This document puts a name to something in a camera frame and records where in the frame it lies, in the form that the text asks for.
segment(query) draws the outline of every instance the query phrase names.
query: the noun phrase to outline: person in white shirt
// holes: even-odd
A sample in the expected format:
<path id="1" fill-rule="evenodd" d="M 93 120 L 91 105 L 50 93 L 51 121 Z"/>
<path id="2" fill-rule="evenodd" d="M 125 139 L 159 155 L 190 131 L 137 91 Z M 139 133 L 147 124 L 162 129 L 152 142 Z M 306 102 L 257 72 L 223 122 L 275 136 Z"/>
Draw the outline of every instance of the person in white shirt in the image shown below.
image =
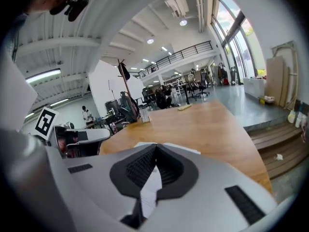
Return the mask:
<path id="1" fill-rule="evenodd" d="M 94 119 L 92 117 L 91 112 L 88 109 L 86 109 L 85 106 L 82 106 L 82 109 L 83 109 L 83 118 L 84 121 L 86 122 L 86 125 L 92 124 Z"/>

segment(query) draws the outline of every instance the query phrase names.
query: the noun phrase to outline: wooden step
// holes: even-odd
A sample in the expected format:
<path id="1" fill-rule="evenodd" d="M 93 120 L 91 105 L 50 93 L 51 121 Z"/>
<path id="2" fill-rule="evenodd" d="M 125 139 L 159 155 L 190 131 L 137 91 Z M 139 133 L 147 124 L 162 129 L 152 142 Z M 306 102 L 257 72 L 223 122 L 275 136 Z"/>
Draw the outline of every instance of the wooden step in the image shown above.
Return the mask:
<path id="1" fill-rule="evenodd" d="M 259 151 L 269 178 L 291 170 L 309 155 L 309 144 L 303 143 L 301 129 L 288 122 L 248 133 Z M 283 160 L 275 160 L 277 154 Z"/>
<path id="2" fill-rule="evenodd" d="M 250 133 L 257 150 L 271 147 L 301 134 L 301 129 L 288 122 Z"/>

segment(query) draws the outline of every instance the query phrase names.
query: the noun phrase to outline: railing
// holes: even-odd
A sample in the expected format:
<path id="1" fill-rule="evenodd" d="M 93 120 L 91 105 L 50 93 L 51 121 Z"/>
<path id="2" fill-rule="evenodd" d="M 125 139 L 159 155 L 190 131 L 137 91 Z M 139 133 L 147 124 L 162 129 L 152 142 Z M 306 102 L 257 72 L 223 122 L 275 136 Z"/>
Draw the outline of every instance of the railing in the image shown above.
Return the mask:
<path id="1" fill-rule="evenodd" d="M 196 44 L 193 45 L 191 47 L 188 47 L 186 49 L 183 49 L 179 52 L 176 52 L 170 56 L 167 56 L 159 61 L 157 61 L 155 64 L 149 65 L 145 68 L 144 71 L 140 71 L 138 72 L 140 79 L 142 79 L 143 77 L 167 66 L 170 65 L 172 63 L 175 63 L 181 59 L 202 53 L 202 52 L 207 52 L 207 51 L 211 51 L 212 50 L 212 46 L 211 46 L 211 41 L 206 41 L 200 44 Z"/>

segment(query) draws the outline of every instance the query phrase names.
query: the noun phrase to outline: wooden table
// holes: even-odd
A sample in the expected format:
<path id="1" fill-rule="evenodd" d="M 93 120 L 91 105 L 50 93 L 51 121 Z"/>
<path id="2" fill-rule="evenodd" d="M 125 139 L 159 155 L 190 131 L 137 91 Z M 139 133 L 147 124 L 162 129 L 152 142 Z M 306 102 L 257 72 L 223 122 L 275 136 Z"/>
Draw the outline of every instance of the wooden table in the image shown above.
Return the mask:
<path id="1" fill-rule="evenodd" d="M 228 162 L 272 192 L 267 170 L 251 138 L 219 101 L 193 104 L 183 111 L 153 111 L 150 117 L 151 122 L 131 124 L 103 142 L 100 154 L 129 149 L 138 142 L 173 143 Z"/>

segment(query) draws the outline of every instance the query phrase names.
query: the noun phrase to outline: bottle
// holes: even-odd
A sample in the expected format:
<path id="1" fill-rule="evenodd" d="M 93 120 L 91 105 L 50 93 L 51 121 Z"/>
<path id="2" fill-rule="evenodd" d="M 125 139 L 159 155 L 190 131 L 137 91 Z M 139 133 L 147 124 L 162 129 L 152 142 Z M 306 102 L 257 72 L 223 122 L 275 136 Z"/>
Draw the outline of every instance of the bottle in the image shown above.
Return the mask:
<path id="1" fill-rule="evenodd" d="M 299 110 L 298 110 L 298 115 L 297 115 L 297 119 L 296 119 L 296 123 L 295 123 L 295 127 L 299 128 L 300 123 L 301 123 L 301 119 L 303 117 L 303 114 L 301 112 L 301 106 L 302 106 L 303 102 L 301 101 L 299 104 Z"/>
<path id="2" fill-rule="evenodd" d="M 303 114 L 302 118 L 301 118 L 301 127 L 305 127 L 307 124 L 307 116 Z"/>
<path id="3" fill-rule="evenodd" d="M 288 121 L 293 124 L 295 120 L 295 112 L 294 109 L 290 112 L 290 114 L 288 115 Z"/>

